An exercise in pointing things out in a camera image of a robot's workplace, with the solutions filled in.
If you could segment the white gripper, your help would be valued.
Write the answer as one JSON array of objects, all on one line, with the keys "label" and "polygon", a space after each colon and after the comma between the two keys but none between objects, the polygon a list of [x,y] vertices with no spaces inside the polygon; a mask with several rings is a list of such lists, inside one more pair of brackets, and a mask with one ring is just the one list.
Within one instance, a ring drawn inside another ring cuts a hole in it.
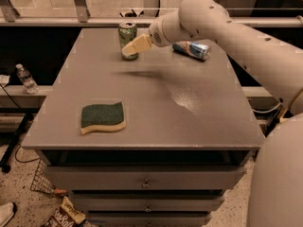
[{"label": "white gripper", "polygon": [[124,56],[131,56],[136,53],[141,53],[152,48],[152,43],[156,46],[164,47],[171,45],[171,26],[169,19],[162,16],[154,20],[149,26],[149,35],[141,34],[127,43],[122,48]]}]

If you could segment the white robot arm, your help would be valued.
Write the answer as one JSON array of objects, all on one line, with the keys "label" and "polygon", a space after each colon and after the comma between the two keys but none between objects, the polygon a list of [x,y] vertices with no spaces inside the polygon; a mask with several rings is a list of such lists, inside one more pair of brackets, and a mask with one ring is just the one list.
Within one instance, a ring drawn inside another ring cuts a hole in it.
[{"label": "white robot arm", "polygon": [[303,227],[302,49],[235,22],[213,0],[183,0],[122,53],[200,39],[216,43],[293,114],[271,131],[258,152],[246,226]]}]

